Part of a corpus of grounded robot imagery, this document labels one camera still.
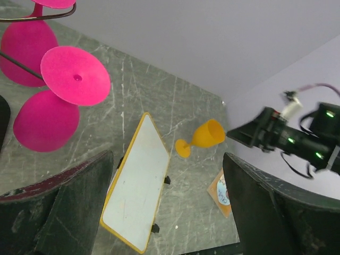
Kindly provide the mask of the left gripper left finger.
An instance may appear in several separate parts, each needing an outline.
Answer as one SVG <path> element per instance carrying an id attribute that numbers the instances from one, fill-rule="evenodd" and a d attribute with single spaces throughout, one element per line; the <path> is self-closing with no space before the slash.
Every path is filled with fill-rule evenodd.
<path id="1" fill-rule="evenodd" d="M 106 150 L 1 195 L 1 254 L 91 254 L 113 168 Z"/>

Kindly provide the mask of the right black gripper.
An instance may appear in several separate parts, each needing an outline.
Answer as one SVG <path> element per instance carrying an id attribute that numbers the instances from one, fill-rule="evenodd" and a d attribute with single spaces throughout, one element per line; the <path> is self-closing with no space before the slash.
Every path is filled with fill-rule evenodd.
<path id="1" fill-rule="evenodd" d="M 257 147 L 262 152 L 274 151 L 279 135 L 287 125 L 281 113 L 271 107 L 264 107 L 253 120 L 227 131 L 226 136 L 242 145 Z"/>

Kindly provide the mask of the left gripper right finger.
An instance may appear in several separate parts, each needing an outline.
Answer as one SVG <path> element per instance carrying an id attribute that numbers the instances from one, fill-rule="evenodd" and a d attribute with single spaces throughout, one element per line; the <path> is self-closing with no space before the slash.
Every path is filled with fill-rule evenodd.
<path id="1" fill-rule="evenodd" d="M 223 157 L 231 209 L 244 254 L 339 254 L 339 200 Z"/>

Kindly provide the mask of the orange wine glass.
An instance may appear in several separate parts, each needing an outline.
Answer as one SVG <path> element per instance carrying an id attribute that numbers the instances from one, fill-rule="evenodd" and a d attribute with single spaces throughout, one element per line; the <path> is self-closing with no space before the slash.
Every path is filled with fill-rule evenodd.
<path id="1" fill-rule="evenodd" d="M 175 143 L 175 150 L 179 156 L 188 158 L 192 146 L 210 148 L 224 142 L 225 137 L 222 125 L 217 120 L 210 119 L 195 130 L 190 142 L 178 139 Z"/>

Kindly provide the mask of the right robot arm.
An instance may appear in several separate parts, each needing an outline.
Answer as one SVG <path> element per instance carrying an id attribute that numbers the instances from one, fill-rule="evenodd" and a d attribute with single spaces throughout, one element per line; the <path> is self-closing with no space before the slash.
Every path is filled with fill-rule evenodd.
<path id="1" fill-rule="evenodd" d="M 246 147 L 265 153 L 280 149 L 280 155 L 295 155 L 313 166 L 315 172 L 328 169 L 339 173 L 339 106 L 319 103 L 318 109 L 304 115 L 311 118 L 308 129 L 287 125 L 283 114 L 265 107 L 252 121 L 234 128 L 226 136 Z"/>

